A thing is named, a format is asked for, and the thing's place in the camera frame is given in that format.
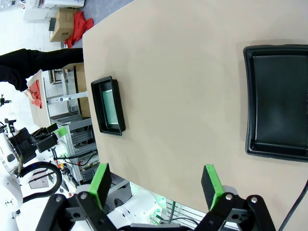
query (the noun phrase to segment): large black tray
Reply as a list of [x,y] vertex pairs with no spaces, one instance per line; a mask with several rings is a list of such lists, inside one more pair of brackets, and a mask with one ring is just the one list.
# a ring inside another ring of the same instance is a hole
[[244,58],[246,152],[308,161],[308,45],[246,47]]

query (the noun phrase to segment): beige table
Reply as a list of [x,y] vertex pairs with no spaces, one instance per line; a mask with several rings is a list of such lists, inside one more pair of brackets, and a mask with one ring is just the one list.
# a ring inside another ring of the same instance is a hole
[[42,78],[42,71],[40,70],[37,72],[27,83],[28,86],[31,86],[35,83],[35,81],[38,80],[39,82],[39,91],[40,91],[40,97],[42,100],[42,108],[40,109],[38,106],[31,103],[30,100],[30,109],[31,114],[33,118],[33,122],[35,125],[37,125],[40,128],[45,128],[50,125],[50,118],[49,118],[49,112],[47,108],[47,103],[45,100],[45,87],[44,87],[44,80]]
[[[308,164],[245,153],[243,48],[307,44],[305,0],[136,0],[83,37],[90,112],[101,162],[153,192],[207,211],[201,174],[214,164],[243,198],[264,197],[279,227]],[[111,75],[127,130],[101,134],[90,83]],[[308,196],[285,230],[306,230]]]

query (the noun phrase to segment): red cloth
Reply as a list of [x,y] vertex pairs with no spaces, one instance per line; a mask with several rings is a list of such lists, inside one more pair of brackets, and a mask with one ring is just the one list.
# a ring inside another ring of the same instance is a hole
[[42,100],[40,98],[40,92],[39,92],[39,81],[35,81],[34,84],[32,84],[30,87],[30,92],[32,97],[34,98],[34,101],[32,101],[32,104],[35,104],[40,109],[42,108]]
[[71,48],[75,42],[81,40],[82,35],[94,26],[93,19],[89,18],[87,21],[83,16],[83,11],[79,11],[74,15],[74,32],[64,44]]

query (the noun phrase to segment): person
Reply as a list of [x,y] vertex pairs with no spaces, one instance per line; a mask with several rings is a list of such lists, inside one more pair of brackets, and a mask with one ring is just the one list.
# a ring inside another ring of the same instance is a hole
[[13,84],[33,100],[26,79],[39,70],[61,69],[68,64],[83,63],[82,48],[40,52],[21,49],[0,56],[0,82]]

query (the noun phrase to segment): cardboard box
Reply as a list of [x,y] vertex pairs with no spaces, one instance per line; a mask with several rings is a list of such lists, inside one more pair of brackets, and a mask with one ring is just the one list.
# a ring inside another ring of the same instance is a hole
[[[85,67],[83,64],[76,65],[76,79],[79,92],[87,90]],[[91,117],[88,98],[79,99],[80,113],[83,117]]]
[[74,32],[74,14],[76,9],[60,8],[56,14],[54,31],[50,32],[50,42],[64,42]]

